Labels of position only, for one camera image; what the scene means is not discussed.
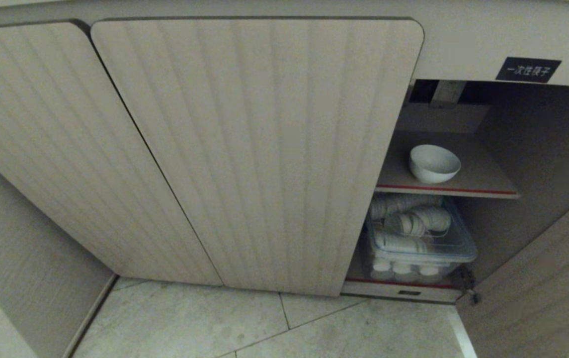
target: black label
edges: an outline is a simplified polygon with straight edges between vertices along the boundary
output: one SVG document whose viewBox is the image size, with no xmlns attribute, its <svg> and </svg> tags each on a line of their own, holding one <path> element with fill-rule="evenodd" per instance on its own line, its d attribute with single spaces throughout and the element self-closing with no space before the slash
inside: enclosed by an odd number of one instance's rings
<svg viewBox="0 0 569 358">
<path fill-rule="evenodd" d="M 558 60 L 507 57 L 496 79 L 546 84 L 560 64 Z"/>
</svg>

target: white ceramic dish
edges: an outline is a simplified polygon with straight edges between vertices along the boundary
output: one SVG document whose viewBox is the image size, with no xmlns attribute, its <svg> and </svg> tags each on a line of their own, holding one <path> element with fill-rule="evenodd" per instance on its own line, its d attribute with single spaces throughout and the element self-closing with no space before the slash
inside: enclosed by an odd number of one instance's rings
<svg viewBox="0 0 569 358">
<path fill-rule="evenodd" d="M 448 181 L 461 170 L 461 160 L 445 148 L 418 145 L 410 151 L 410 172 L 425 184 Z"/>
</svg>

